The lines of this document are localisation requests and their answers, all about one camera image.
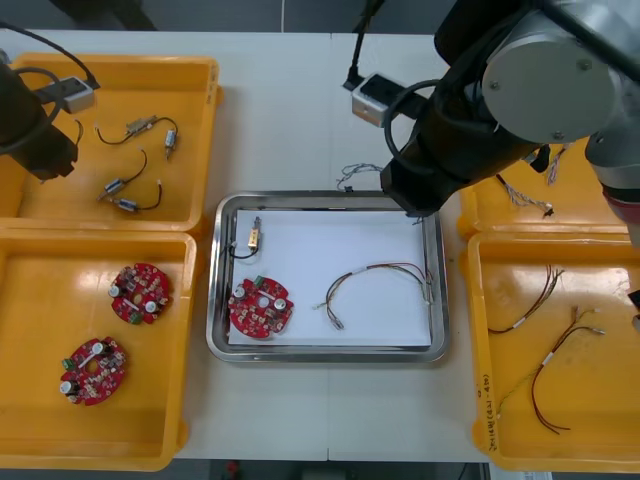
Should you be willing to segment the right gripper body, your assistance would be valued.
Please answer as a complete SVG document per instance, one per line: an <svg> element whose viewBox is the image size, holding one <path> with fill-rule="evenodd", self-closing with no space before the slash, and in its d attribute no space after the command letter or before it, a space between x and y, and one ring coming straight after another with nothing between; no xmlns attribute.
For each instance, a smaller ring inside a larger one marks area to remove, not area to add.
<svg viewBox="0 0 640 480"><path fill-rule="evenodd" d="M380 183L383 193L412 218L439 212L459 190L459 182L439 170L414 173L396 160L391 160L382 170Z"/></svg>

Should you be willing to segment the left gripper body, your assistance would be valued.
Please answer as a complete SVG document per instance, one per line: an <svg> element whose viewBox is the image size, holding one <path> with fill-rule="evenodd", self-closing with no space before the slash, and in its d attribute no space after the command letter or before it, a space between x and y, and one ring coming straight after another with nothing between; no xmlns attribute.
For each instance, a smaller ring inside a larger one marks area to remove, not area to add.
<svg viewBox="0 0 640 480"><path fill-rule="evenodd" d="M48 127L10 153L28 173L46 181L66 177L78 159L76 144L56 127Z"/></svg>

